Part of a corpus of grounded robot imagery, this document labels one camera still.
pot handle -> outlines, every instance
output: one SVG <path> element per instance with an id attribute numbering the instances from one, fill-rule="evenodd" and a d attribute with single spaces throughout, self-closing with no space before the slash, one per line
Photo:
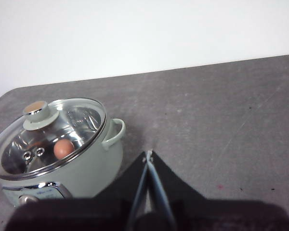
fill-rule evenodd
<path id="1" fill-rule="evenodd" d="M 122 127 L 121 127 L 120 132 L 119 132 L 117 135 L 115 135 L 114 137 L 112 137 L 112 138 L 109 139 L 110 132 L 112 131 L 113 123 L 110 124 L 110 128 L 109 128 L 109 130 L 108 130 L 108 133 L 107 133 L 107 135 L 105 136 L 104 140 L 102 141 L 102 146 L 103 146 L 103 148 L 104 148 L 106 151 L 108 151 L 108 149 L 109 149 L 109 147 L 110 147 L 111 145 L 113 145 L 113 144 L 115 144 L 117 141 L 119 141 L 119 140 L 123 137 L 123 135 L 124 135 L 124 133 L 125 133 L 125 123 L 124 123 L 124 121 L 123 121 L 122 119 L 112 119 L 112 121 L 113 121 L 113 123 L 115 123 L 115 124 L 121 124 Z"/>

scratch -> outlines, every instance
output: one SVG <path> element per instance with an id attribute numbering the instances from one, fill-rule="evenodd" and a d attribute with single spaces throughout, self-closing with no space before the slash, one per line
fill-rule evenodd
<path id="1" fill-rule="evenodd" d="M 280 86 L 281 86 L 281 85 L 279 85 L 279 86 L 276 88 L 276 90 L 275 90 L 266 100 L 264 100 L 264 101 L 256 108 L 256 110 L 253 112 L 253 114 L 256 113 L 263 105 L 265 105 L 265 104 L 281 89 Z M 237 130 L 237 131 L 234 133 L 234 135 L 230 138 L 229 142 L 228 142 L 228 143 L 226 144 L 226 146 L 223 148 L 221 154 L 217 157 L 217 161 L 216 161 L 216 164 L 215 164 L 215 166 L 213 167 L 213 169 L 215 169 L 215 168 L 218 166 L 218 164 L 219 164 L 219 162 L 220 162 L 220 160 L 221 160 L 221 157 L 222 157 L 222 156 L 224 155 L 224 153 L 226 152 L 229 144 L 232 142 L 232 140 L 234 139 L 234 137 L 240 132 L 240 130 L 243 128 L 243 126 L 249 121 L 249 119 L 253 116 L 253 114 L 251 114 L 246 120 L 244 120 L 244 122 L 241 124 L 241 126 L 238 128 L 238 130 Z"/>

glass lid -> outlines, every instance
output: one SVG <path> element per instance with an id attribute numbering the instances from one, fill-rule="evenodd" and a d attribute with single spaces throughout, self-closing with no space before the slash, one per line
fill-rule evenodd
<path id="1" fill-rule="evenodd" d="M 80 154 L 103 129 L 106 111 L 91 99 L 38 101 L 0 133 L 0 178 L 45 174 Z"/>

brown egg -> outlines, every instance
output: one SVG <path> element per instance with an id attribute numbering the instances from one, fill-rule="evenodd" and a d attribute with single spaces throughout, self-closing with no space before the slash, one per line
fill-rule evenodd
<path id="1" fill-rule="evenodd" d="M 67 139 L 59 140 L 53 147 L 53 153 L 61 160 L 75 150 L 73 143 Z"/>

table surface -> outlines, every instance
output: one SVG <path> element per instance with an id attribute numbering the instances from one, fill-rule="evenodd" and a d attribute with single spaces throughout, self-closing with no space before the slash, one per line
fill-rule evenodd
<path id="1" fill-rule="evenodd" d="M 14 89 L 0 98 L 0 131 L 36 100 L 73 97 L 126 122 L 121 172 L 154 149 L 207 198 L 289 214 L 289 55 Z M 0 230 L 13 211 L 0 188 Z"/>

